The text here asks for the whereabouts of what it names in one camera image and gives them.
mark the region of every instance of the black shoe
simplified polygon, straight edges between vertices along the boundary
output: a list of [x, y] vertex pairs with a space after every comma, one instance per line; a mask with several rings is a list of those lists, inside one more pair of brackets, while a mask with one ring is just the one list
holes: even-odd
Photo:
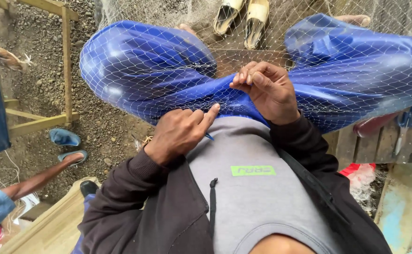
[[99, 188], [96, 183], [90, 180], [80, 183], [80, 192], [84, 197], [86, 197], [88, 194], [95, 194], [97, 189]]

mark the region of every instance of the black jacket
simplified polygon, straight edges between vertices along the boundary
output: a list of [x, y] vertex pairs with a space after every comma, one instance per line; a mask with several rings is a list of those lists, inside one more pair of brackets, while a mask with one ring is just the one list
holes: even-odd
[[[326, 154], [328, 144], [310, 121], [302, 115], [288, 125], [271, 125], [270, 134], [280, 157], [341, 236], [346, 254], [391, 253], [381, 231], [350, 195], [349, 180], [337, 172], [337, 159]], [[184, 157], [160, 167], [142, 150], [113, 169], [90, 202], [78, 227], [85, 237], [82, 250], [211, 254], [208, 210]]]

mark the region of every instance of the drawstring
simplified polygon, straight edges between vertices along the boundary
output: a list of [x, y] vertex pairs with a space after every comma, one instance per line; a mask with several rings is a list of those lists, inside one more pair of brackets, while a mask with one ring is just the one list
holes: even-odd
[[215, 211], [217, 210], [215, 200], [215, 185], [217, 184], [217, 178], [214, 178], [209, 184], [210, 192], [209, 192], [209, 206], [210, 206], [210, 214], [209, 214], [209, 222], [210, 222], [210, 237], [214, 240], [214, 225], [215, 225]]

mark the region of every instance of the red object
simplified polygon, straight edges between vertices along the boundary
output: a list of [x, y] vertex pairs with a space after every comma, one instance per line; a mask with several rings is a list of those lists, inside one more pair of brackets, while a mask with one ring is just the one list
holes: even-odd
[[367, 137], [377, 133], [381, 127], [392, 121], [398, 112], [376, 118], [369, 118], [353, 126], [353, 132], [360, 137]]
[[[352, 163], [350, 164], [347, 168], [341, 170], [339, 173], [348, 176], [351, 173], [355, 172], [356, 170], [358, 170], [360, 168], [361, 164], [356, 164], [356, 163]], [[370, 163], [369, 165], [372, 166], [372, 171], [375, 171], [375, 163]]]

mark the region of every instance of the white sandal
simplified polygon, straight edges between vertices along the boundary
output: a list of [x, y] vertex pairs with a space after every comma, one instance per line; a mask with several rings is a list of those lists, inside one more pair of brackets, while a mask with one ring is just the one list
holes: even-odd
[[247, 11], [247, 24], [245, 25], [245, 41], [243, 43], [246, 49], [256, 49], [268, 19], [269, 1], [250, 0]]
[[245, 0], [222, 0], [214, 20], [214, 33], [224, 35], [242, 9]]

